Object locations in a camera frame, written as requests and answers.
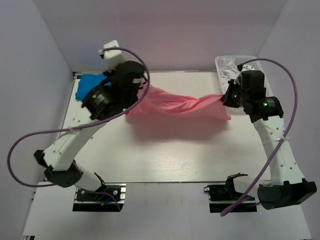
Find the black clamp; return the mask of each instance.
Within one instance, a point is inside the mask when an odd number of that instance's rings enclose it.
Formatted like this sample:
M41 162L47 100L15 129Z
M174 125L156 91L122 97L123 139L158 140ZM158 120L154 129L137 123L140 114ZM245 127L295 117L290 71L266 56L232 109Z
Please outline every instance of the black clamp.
M237 200L242 193L236 192L234 179L237 177L248 176L248 174L237 173L227 177L225 184L212 184L206 186L203 191L210 195L210 201L230 201Z

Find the cable tie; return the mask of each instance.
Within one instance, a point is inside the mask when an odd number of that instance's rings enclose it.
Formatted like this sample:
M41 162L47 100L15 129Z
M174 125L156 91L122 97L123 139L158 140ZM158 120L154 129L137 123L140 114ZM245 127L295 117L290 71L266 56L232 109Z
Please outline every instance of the cable tie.
M280 140L283 140L283 141L288 141L290 138L288 136L281 136L275 140L271 140L271 141L267 141L267 142L263 142L262 144L263 145L266 145L266 144L269 144L269 143L272 143L272 142L279 142Z
M70 127L69 131L74 135L79 135L79 130L75 130L73 127Z

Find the white platform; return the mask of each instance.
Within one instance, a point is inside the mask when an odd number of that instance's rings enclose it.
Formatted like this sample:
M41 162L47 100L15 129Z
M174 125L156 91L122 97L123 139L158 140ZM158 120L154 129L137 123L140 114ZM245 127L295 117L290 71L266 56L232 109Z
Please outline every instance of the white platform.
M77 79L65 117L72 121ZM151 84L174 94L201 97L221 93L216 72L154 72ZM232 120L145 115L117 118L100 129L76 156L81 166L107 183L212 182L228 175L256 176L266 155L249 117ZM270 179L267 171L264 179Z
M205 183L129 183L121 212L72 212L75 187L38 188L23 235L35 240L302 240L300 206L209 212Z

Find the white basket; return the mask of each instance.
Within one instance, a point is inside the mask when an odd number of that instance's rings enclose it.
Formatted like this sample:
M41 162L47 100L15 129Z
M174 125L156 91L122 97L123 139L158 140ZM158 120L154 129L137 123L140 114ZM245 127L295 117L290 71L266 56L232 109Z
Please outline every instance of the white basket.
M245 61L248 61L248 60L251 60L251 59L256 59L256 57L255 56L245 56L245 55L233 55L233 56L232 55L228 55L228 56L217 56L215 58L215 60L214 60L215 67L216 67L219 83L220 83L220 86L221 86L223 94L226 93L226 90L224 90L223 79L221 77L220 69L219 69L219 65L218 64L219 64L220 59L224 59L224 58L234 59L235 65L239 65L239 64L244 63ZM262 66L261 66L259 61L250 62L250 63L248 63L248 65L252 66L255 70L260 70L261 72L264 73L264 70L263 70L263 68L262 68ZM270 85L269 85L269 82L268 82L268 79L267 79L266 76L264 77L264 87L266 88L266 96L267 97L273 96L273 93L271 91L271 88L270 88Z

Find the white table surface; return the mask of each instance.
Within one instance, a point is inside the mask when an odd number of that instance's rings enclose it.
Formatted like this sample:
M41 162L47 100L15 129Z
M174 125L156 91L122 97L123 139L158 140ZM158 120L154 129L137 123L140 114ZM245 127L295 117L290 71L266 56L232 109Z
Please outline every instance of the white table surface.
M63 127L80 109L73 92ZM154 72L151 84L174 94L221 93L216 72ZM107 183L213 182L228 175L256 176L266 155L248 116L232 120L145 115L119 117L100 129L75 160ZM262 177L270 179L269 170Z

